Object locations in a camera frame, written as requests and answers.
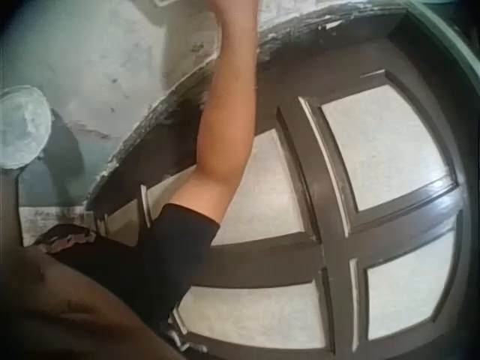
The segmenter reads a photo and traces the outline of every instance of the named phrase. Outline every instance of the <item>person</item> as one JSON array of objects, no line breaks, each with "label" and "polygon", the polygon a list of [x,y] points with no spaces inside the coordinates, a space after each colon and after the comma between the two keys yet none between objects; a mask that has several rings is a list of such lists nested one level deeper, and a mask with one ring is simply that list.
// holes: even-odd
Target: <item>person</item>
[{"label": "person", "polygon": [[259,0],[208,2],[222,41],[196,169],[135,248],[71,226],[21,247],[20,172],[1,172],[1,321],[13,329],[1,341],[15,359],[182,359],[163,326],[242,180],[256,121]]}]

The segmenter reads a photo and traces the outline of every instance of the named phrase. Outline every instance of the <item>wall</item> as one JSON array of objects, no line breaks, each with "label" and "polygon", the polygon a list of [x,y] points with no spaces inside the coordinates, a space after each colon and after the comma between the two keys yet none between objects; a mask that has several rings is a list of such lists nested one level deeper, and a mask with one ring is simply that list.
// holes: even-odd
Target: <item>wall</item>
[{"label": "wall", "polygon": [[[264,0],[262,27],[323,2]],[[20,204],[81,204],[149,110],[212,57],[216,34],[200,0],[28,1],[1,39],[1,87],[38,87],[55,121],[22,174]]]}]

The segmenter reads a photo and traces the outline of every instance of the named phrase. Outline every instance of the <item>black sleeve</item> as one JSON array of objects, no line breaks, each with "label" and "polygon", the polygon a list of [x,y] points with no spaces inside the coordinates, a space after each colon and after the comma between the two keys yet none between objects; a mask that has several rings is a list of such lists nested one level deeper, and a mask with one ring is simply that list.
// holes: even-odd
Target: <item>black sleeve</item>
[{"label": "black sleeve", "polygon": [[167,204],[139,246],[145,290],[140,317],[155,328],[168,318],[202,268],[220,225],[189,208]]}]

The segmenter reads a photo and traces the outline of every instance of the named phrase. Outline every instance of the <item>hand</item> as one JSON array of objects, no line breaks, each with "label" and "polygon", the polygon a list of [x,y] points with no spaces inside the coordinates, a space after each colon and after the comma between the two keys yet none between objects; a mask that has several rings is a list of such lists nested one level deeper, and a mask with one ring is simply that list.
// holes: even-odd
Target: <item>hand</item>
[{"label": "hand", "polygon": [[208,0],[211,10],[222,27],[257,30],[260,0]]}]

